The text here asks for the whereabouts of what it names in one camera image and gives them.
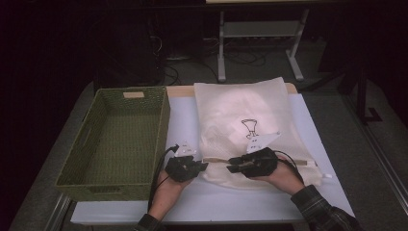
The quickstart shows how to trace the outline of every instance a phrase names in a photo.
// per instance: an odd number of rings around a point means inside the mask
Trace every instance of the human hand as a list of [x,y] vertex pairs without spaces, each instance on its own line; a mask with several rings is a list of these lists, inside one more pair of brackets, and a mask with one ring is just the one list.
[[293,195],[305,188],[303,183],[296,177],[291,168],[281,162],[278,162],[276,170],[271,175],[250,177],[249,179],[266,181],[276,187],[278,190],[290,195]]
[[152,206],[148,214],[157,220],[162,220],[176,204],[181,192],[191,181],[176,182],[168,177],[165,170],[162,170],[157,180],[160,185],[154,194]]

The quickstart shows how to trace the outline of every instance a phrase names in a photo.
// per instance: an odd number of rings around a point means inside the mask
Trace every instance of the plaid sleeve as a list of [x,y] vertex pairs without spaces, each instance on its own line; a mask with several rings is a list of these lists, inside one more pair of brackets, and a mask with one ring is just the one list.
[[317,230],[363,230],[356,218],[331,206],[313,185],[294,194],[291,200]]
[[135,227],[134,231],[166,231],[161,222],[152,216],[145,214]]

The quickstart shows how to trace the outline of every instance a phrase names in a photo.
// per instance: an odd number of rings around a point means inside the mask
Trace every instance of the white table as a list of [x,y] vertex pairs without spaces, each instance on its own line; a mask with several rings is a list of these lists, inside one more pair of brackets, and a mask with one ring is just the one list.
[[[327,157],[318,131],[301,94],[290,94],[293,119],[300,137],[315,158],[324,178],[319,192],[333,205],[353,216],[343,188]],[[167,147],[187,141],[198,148],[198,118],[193,97],[170,97]],[[137,223],[146,213],[147,201],[78,202],[71,222],[86,225]],[[273,190],[240,191],[223,188],[197,177],[164,219],[166,223],[211,224],[232,222],[296,222],[302,215],[290,197]]]

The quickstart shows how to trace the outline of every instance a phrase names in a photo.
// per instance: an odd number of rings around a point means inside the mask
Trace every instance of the plastic basket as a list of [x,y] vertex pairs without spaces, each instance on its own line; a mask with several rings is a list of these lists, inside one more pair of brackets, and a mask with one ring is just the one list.
[[76,201],[147,200],[169,115],[165,87],[99,90],[57,189]]

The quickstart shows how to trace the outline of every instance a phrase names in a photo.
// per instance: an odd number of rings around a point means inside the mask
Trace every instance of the cloth bag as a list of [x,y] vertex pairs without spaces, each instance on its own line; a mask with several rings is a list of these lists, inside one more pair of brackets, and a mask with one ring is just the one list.
[[[304,161],[298,166],[305,185],[320,185],[322,175],[293,123],[288,91],[283,79],[255,84],[194,84],[203,159],[228,160],[246,154],[251,137],[280,133],[268,147]],[[209,163],[202,176],[209,182],[243,190],[274,188],[266,182],[230,173],[228,164]]]

